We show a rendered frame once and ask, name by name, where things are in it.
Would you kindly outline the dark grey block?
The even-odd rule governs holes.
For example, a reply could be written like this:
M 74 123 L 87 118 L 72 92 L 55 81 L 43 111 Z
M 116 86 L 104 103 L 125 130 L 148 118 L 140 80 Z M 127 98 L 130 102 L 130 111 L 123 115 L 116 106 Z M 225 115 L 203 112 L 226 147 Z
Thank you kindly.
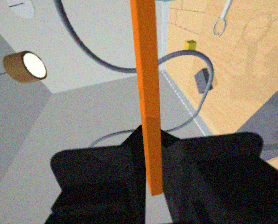
M 198 93 L 204 93 L 207 83 L 209 81 L 208 68 L 201 69 L 198 73 L 194 75 Z

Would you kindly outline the grey wire loop with straight handle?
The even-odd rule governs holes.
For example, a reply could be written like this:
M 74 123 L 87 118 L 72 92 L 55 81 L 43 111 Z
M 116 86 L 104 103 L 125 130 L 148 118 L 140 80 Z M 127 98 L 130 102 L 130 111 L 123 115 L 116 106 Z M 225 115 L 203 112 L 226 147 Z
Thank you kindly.
M 212 34 L 213 34 L 214 37 L 219 37 L 219 36 L 224 32 L 223 30 L 225 29 L 225 25 L 226 25 L 226 21 L 225 21 L 226 14 L 227 14 L 227 12 L 229 11 L 229 8 L 230 8 L 230 6 L 231 6 L 232 1 L 233 1 L 233 0 L 228 0 L 228 1 L 227 1 L 227 3 L 225 4 L 225 7 L 224 7 L 224 9 L 223 9 L 223 12 L 222 12 L 221 17 L 217 18 L 216 22 L 214 23 L 214 25 L 213 25 L 213 27 L 212 27 Z M 223 30 L 222 30 L 222 32 L 221 32 L 219 35 L 215 35 L 215 33 L 214 33 L 214 27 L 215 27 L 216 23 L 218 22 L 218 20 L 220 20 L 220 19 L 223 21 Z

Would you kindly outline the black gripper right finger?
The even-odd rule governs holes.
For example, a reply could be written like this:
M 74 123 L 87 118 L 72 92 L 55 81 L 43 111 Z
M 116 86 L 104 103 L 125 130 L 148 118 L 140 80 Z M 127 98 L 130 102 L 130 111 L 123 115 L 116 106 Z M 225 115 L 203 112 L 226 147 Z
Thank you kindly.
M 187 221 L 192 164 L 199 160 L 255 154 L 263 139 L 254 132 L 180 139 L 161 130 L 163 194 L 173 222 Z

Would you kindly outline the orange handle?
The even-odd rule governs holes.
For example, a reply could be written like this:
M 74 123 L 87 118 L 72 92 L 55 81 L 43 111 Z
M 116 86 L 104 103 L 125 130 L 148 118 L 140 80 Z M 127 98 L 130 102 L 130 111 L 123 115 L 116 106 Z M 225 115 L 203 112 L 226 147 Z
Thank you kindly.
M 130 0 L 146 174 L 151 196 L 162 194 L 157 20 L 155 0 Z

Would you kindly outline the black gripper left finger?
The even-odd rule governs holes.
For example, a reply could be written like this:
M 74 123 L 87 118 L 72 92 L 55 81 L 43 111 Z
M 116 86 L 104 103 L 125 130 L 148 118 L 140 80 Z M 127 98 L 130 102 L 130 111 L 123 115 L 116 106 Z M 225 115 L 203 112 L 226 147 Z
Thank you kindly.
M 137 224 L 145 224 L 146 164 L 142 125 L 120 145 L 60 151 L 52 156 L 50 166 L 61 190 L 70 185 L 125 182 Z

